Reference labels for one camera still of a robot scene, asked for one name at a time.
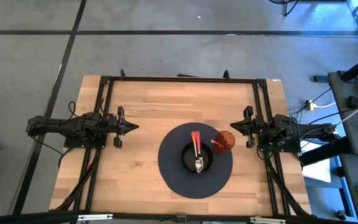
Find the black metal bracket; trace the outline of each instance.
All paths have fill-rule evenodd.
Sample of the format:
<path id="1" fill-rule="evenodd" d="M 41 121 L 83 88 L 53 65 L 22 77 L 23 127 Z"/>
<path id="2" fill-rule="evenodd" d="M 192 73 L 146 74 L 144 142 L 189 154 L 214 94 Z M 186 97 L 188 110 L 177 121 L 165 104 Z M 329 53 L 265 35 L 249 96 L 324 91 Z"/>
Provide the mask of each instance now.
<path id="1" fill-rule="evenodd" d="M 224 71 L 223 78 L 225 78 L 227 81 L 231 80 L 229 71 L 227 71 L 227 70 Z"/>
<path id="2" fill-rule="evenodd" d="M 119 79 L 121 81 L 124 81 L 124 77 L 126 76 L 124 69 L 121 69 L 121 71 L 119 72 Z"/>
<path id="3" fill-rule="evenodd" d="M 66 148 L 104 148 L 106 145 L 107 134 L 101 133 L 100 138 L 89 141 L 79 137 L 66 137 L 64 147 Z"/>
<path id="4" fill-rule="evenodd" d="M 195 76 L 195 75 L 186 75 L 186 74 L 182 74 L 182 73 L 179 73 L 179 74 L 177 75 L 177 77 L 195 77 L 195 78 L 199 78 L 199 77 L 197 77 L 197 76 Z"/>
<path id="5" fill-rule="evenodd" d="M 244 120 L 230 124 L 230 127 L 238 130 L 243 136 L 248 136 L 248 141 L 246 142 L 247 148 L 255 146 L 255 138 L 253 137 L 253 134 L 256 130 L 262 129 L 256 121 L 260 121 L 260 119 L 262 119 L 262 124 L 264 124 L 262 115 L 256 115 L 257 118 L 252 120 L 253 114 L 253 107 L 247 106 L 243 112 Z"/>
<path id="6" fill-rule="evenodd" d="M 321 83 L 329 83 L 329 78 L 327 75 L 315 75 L 313 76 L 314 82 L 321 82 Z"/>
<path id="7" fill-rule="evenodd" d="M 256 83 L 258 83 L 263 89 L 267 88 L 266 79 L 256 79 Z"/>
<path id="8" fill-rule="evenodd" d="M 186 215 L 177 215 L 176 222 L 177 223 L 186 223 L 187 222 L 187 216 Z"/>
<path id="9" fill-rule="evenodd" d="M 100 84 L 100 85 L 105 85 L 105 84 L 107 84 L 107 83 L 110 81 L 110 79 L 111 79 L 110 76 L 102 75 L 102 76 L 100 77 L 100 82 L 99 82 L 99 84 Z"/>

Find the wooden table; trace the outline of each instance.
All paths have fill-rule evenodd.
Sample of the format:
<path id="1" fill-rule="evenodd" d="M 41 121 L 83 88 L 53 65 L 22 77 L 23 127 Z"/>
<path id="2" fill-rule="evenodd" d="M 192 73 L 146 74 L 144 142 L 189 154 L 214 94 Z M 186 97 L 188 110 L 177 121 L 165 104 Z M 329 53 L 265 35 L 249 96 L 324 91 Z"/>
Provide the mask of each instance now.
<path id="1" fill-rule="evenodd" d="M 100 76 L 85 75 L 77 99 L 77 114 L 93 111 Z M 273 114 L 288 114 L 280 80 L 267 80 Z M 261 103 L 264 105 L 262 90 Z M 189 215 L 272 215 L 265 164 L 256 148 L 246 148 L 247 137 L 230 127 L 244 119 L 247 105 L 255 108 L 253 87 L 243 83 L 114 82 L 110 113 L 123 106 L 129 122 L 140 127 L 123 137 L 122 149 L 108 135 L 102 150 L 91 206 L 92 212 L 164 213 Z M 206 123 L 236 138 L 233 169 L 217 194 L 203 199 L 172 192 L 160 175 L 158 149 L 173 128 L 189 122 Z M 50 208 L 59 206 L 73 190 L 80 175 L 84 149 L 74 149 L 62 160 Z M 285 183 L 300 205 L 311 212 L 298 159 L 281 153 Z M 84 208 L 83 192 L 80 208 Z M 275 186 L 279 211 L 280 192 Z"/>

